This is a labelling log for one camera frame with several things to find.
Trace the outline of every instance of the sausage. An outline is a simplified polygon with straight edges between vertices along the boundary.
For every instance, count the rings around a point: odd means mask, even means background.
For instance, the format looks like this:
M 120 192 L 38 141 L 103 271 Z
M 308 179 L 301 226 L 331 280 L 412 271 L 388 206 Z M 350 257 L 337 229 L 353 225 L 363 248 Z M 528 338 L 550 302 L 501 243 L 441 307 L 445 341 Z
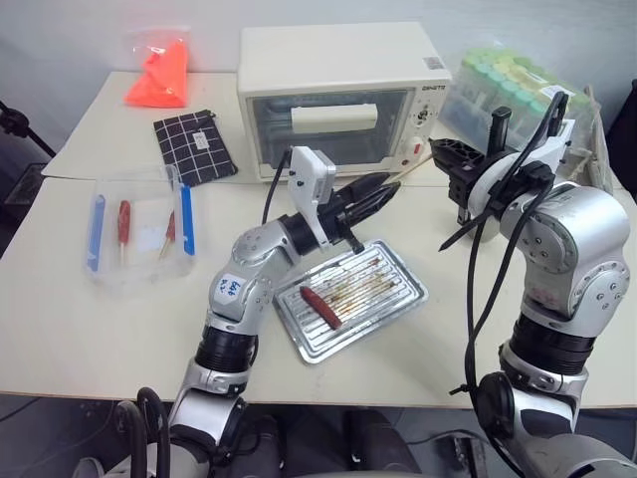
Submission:
M 327 324 L 333 331 L 342 326 L 342 322 L 340 321 L 338 316 L 334 313 L 327 302 L 319 297 L 319 295 L 315 291 L 305 286 L 301 286 L 300 291 L 303 300 L 306 301 L 308 305 L 312 307 L 324 321 L 327 322 Z

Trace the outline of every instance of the white wall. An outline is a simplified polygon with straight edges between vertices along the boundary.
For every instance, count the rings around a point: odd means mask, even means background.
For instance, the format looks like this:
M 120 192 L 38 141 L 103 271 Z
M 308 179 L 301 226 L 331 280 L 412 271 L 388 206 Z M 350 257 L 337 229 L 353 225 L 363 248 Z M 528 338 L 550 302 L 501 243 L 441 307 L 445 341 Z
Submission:
M 243 26 L 400 20 L 421 21 L 452 68 L 467 48 L 502 43 L 591 83 L 607 126 L 637 77 L 635 0 L 2 0 L 0 100 L 59 149 L 107 72 L 134 68 L 131 29 L 189 26 L 192 69 L 233 71 Z M 9 142 L 15 161 L 25 142 L 0 133 L 0 158 Z

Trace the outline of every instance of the oven window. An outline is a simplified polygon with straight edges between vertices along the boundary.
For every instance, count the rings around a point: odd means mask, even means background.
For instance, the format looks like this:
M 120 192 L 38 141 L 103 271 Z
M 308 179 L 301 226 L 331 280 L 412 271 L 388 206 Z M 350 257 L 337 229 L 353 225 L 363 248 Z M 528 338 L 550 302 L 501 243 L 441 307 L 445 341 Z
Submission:
M 394 136 L 401 126 L 405 102 L 413 90 L 294 95 L 253 99 L 262 160 L 276 168 L 288 146 L 320 149 L 337 166 L 378 163 L 393 154 Z M 376 126 L 337 132 L 293 131 L 291 109 L 376 105 Z

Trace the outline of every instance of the red sausage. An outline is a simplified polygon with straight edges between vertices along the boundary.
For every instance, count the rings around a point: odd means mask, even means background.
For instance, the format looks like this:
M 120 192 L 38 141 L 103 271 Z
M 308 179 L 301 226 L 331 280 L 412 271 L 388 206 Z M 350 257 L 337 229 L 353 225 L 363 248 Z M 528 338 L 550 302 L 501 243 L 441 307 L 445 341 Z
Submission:
M 301 287 L 301 297 L 319 314 L 333 331 L 342 326 L 342 322 L 331 307 L 309 287 Z
M 170 213 L 170 219 L 168 219 L 166 239 L 168 239 L 170 242 L 175 242 L 175 211 L 172 211 Z
M 122 201 L 119 204 L 119 215 L 117 216 L 117 238 L 120 244 L 128 244 L 128 234 L 130 233 L 130 203 Z

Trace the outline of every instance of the oven door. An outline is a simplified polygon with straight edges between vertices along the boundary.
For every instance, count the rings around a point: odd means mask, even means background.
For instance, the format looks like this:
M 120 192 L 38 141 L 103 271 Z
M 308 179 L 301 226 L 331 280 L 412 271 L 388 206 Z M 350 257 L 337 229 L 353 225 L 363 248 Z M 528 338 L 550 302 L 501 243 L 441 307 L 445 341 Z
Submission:
M 414 89 L 260 97 L 251 101 L 261 176 L 288 146 L 319 149 L 343 173 L 388 170 Z

